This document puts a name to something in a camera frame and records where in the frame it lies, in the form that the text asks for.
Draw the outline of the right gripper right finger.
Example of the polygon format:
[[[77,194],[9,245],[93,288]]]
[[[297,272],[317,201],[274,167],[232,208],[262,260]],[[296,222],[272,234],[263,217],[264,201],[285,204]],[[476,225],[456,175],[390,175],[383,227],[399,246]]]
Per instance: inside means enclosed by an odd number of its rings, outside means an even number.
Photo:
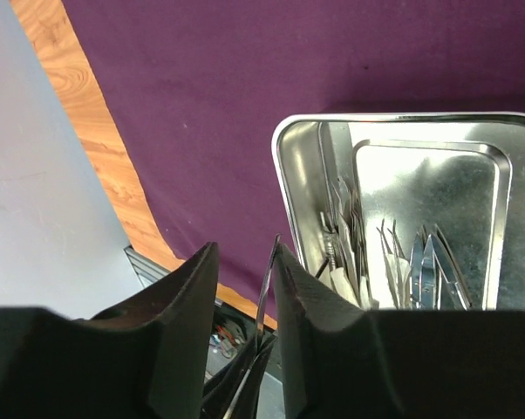
[[[362,311],[284,245],[274,289],[289,418],[525,418],[525,312]]]

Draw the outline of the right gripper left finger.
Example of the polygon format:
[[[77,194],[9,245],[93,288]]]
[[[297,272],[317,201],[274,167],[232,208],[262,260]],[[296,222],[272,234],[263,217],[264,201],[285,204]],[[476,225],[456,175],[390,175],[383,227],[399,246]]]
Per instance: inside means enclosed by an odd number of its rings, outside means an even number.
[[[90,319],[0,307],[0,418],[196,418],[219,249]]]

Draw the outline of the thin steel tweezers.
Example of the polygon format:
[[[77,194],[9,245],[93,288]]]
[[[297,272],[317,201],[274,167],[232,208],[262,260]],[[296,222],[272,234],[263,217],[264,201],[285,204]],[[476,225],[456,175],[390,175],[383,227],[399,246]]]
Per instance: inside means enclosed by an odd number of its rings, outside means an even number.
[[[269,262],[263,276],[256,311],[256,329],[239,354],[227,365],[222,380],[226,400],[223,418],[256,418],[260,386],[272,349],[276,343],[276,332],[265,336],[266,313],[270,279],[276,259],[281,235],[277,234],[270,252]]]

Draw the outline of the steel instrument tray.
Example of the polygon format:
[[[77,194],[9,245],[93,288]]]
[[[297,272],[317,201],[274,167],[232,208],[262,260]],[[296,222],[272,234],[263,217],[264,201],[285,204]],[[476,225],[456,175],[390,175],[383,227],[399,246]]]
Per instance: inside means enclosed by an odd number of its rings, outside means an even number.
[[[525,310],[525,113],[294,115],[272,152],[307,271],[339,264],[337,210],[352,190],[371,274],[390,228],[404,253],[425,228],[447,240],[475,307]]]

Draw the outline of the purple surgical wrap cloth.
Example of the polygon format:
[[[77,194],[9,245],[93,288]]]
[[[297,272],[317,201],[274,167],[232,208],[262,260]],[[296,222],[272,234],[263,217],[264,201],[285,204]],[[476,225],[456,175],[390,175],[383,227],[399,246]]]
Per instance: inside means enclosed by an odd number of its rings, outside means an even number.
[[[257,300],[300,113],[525,112],[525,1],[67,1],[160,234]]]

